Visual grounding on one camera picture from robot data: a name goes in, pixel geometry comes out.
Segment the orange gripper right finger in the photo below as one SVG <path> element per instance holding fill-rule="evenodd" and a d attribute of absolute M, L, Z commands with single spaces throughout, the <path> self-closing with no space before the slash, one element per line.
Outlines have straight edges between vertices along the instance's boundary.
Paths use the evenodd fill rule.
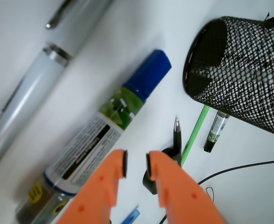
<path fill-rule="evenodd" d="M 169 171 L 157 161 L 159 206 L 166 209 L 170 224 L 223 224 L 224 219 L 203 189 L 174 161 L 163 160 Z"/>

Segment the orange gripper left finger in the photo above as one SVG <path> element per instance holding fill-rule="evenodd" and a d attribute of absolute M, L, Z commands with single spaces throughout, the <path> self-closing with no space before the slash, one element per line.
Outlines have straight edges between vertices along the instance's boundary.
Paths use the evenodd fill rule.
<path fill-rule="evenodd" d="M 88 179 L 66 209 L 59 224 L 109 224 L 116 206 L 118 183 L 126 177 L 126 150 L 114 150 Z"/>

